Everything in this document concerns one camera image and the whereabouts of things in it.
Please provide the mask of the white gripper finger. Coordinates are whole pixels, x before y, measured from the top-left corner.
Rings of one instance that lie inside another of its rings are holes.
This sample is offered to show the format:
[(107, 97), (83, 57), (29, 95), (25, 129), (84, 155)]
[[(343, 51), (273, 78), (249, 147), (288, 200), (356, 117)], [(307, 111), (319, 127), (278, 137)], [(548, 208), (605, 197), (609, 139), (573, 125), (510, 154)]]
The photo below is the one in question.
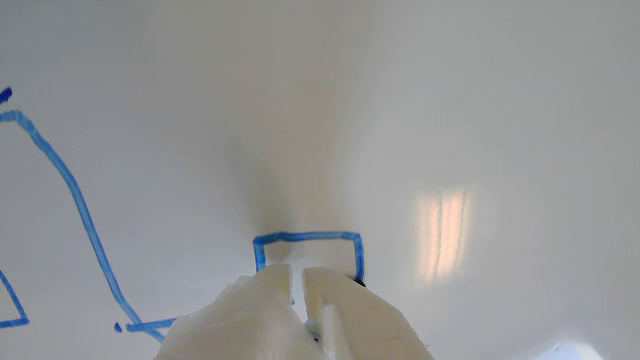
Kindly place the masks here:
[(213, 301), (170, 326), (157, 360), (321, 360), (291, 307), (292, 268), (277, 263), (240, 276)]
[(305, 326), (329, 360), (431, 360), (400, 310), (323, 267), (302, 271)]

